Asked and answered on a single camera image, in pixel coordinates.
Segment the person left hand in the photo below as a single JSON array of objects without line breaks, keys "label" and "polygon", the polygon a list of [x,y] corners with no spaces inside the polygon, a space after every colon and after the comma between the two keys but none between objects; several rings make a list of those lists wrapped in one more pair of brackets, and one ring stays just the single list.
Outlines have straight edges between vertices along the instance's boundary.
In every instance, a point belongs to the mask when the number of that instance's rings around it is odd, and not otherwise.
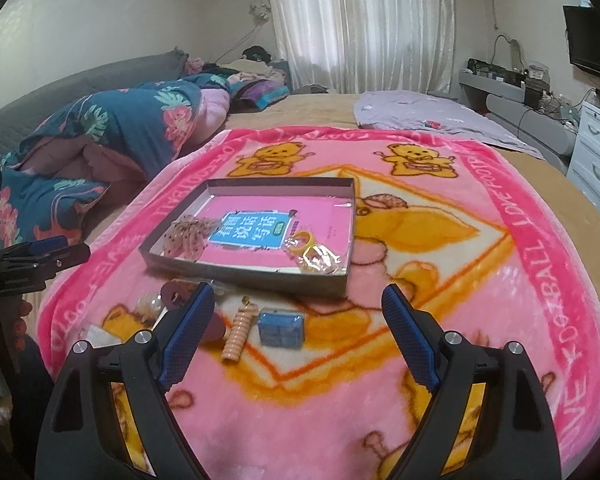
[{"label": "person left hand", "polygon": [[26,346],[24,335],[27,333],[27,324],[24,320],[32,311],[32,304],[21,300],[18,308],[18,316],[12,323],[12,346],[17,352],[21,352]]}]

